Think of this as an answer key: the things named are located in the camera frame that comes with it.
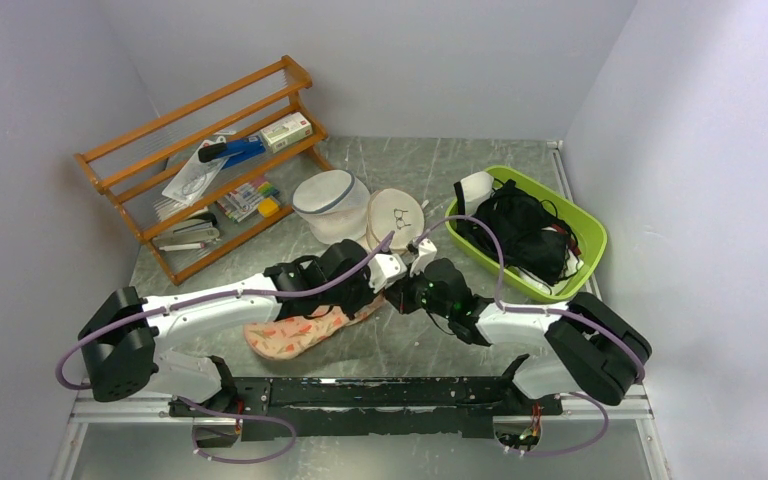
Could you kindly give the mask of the pink floral mesh laundry bag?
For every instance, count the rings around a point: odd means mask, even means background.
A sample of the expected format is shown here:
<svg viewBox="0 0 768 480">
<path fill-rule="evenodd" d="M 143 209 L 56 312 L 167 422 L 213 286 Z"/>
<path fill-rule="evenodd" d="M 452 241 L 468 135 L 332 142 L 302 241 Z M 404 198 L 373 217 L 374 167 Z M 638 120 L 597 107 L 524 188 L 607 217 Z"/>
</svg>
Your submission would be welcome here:
<svg viewBox="0 0 768 480">
<path fill-rule="evenodd" d="M 384 297 L 378 295 L 352 316 L 340 307 L 320 306 L 309 316 L 247 324 L 243 327 L 243 337 L 250 349 L 264 359 L 290 360 L 329 339 L 339 330 L 363 322 L 384 303 Z"/>
</svg>

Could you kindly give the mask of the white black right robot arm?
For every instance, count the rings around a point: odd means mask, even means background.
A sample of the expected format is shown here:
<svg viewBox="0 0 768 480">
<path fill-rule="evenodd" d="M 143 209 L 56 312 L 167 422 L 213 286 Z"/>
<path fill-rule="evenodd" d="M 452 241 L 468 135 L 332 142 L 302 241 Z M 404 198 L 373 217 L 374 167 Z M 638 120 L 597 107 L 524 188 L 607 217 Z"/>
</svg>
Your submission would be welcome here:
<svg viewBox="0 0 768 480">
<path fill-rule="evenodd" d="M 610 406 L 621 403 L 645 375 L 650 342 L 588 292 L 548 305 L 497 305 L 473 293 L 447 260 L 390 284 L 385 298 L 403 314 L 443 319 L 466 344 L 518 344 L 539 350 L 514 366 L 499 391 L 502 406 L 522 414 L 547 395 L 581 392 Z"/>
</svg>

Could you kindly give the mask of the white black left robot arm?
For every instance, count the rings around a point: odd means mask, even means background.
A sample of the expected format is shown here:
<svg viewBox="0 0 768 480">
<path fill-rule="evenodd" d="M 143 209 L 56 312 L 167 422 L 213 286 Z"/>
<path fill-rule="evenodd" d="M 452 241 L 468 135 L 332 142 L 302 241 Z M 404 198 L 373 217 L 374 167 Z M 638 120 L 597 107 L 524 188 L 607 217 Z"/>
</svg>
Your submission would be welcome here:
<svg viewBox="0 0 768 480">
<path fill-rule="evenodd" d="M 78 334 L 76 350 L 88 375 L 82 387 L 102 403 L 150 391 L 224 415 L 237 400 L 227 365 L 218 357 L 182 354 L 178 346 L 235 327 L 308 317 L 320 308 L 354 316 L 388 282 L 379 255 L 343 240 L 321 255 L 189 294 L 142 297 L 134 287 L 118 289 Z"/>
</svg>

